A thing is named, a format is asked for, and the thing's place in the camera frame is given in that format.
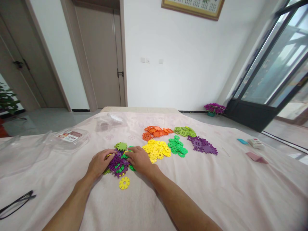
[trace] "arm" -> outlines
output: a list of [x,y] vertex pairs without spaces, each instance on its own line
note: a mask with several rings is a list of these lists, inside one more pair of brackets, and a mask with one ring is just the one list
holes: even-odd
[[179,230],[221,230],[179,186],[151,163],[144,149],[138,146],[129,150],[133,152],[125,153],[129,156],[127,160],[152,182]]
[[71,195],[48,222],[43,231],[79,230],[92,185],[115,156],[112,154],[105,160],[106,156],[110,153],[116,153],[116,151],[106,149],[92,158],[86,175],[76,183]]

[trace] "forearm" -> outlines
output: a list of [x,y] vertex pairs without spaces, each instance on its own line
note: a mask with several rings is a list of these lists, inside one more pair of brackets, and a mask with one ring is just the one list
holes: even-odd
[[157,165],[153,166],[147,177],[179,230],[221,230],[179,186],[161,172]]
[[93,182],[93,177],[87,175],[79,180],[71,195],[48,222],[43,231],[78,231]]

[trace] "pink card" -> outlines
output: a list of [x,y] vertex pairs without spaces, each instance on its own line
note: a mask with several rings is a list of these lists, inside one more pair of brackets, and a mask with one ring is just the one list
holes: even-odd
[[246,155],[248,155],[253,161],[263,163],[263,164],[268,164],[268,162],[261,156],[258,156],[257,154],[253,152],[247,152]]

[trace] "hand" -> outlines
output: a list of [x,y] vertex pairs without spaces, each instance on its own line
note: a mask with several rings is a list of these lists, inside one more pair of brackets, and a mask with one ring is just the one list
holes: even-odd
[[131,147],[128,150],[132,152],[128,151],[125,153],[129,157],[127,161],[141,174],[147,176],[151,172],[150,170],[157,166],[156,164],[152,164],[149,155],[140,146]]
[[90,176],[93,180],[96,180],[107,168],[113,157],[115,156],[116,151],[113,149],[105,149],[98,152],[93,156],[86,175]]

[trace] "purple flowers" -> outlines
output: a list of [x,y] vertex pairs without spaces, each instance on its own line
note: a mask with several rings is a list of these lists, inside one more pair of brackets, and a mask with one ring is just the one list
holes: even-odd
[[219,105],[217,103],[207,104],[204,107],[207,112],[212,112],[216,114],[222,114],[226,109],[226,107]]

